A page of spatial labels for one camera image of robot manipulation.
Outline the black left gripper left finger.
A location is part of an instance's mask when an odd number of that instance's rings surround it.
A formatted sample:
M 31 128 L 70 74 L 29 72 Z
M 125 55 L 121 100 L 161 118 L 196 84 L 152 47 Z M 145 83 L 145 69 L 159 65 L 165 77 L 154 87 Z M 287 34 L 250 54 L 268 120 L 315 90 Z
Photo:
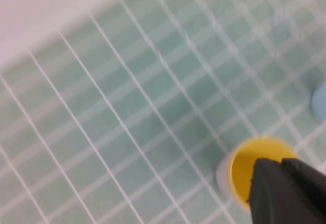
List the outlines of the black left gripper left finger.
M 252 222 L 325 223 L 325 199 L 308 198 L 281 162 L 255 161 L 249 194 Z

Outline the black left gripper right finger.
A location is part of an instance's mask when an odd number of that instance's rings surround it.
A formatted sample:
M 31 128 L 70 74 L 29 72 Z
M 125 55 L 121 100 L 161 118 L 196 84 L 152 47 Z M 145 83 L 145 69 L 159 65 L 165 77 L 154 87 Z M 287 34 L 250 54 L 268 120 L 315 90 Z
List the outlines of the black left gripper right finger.
M 297 158 L 283 158 L 285 171 L 310 199 L 325 199 L 325 175 Z

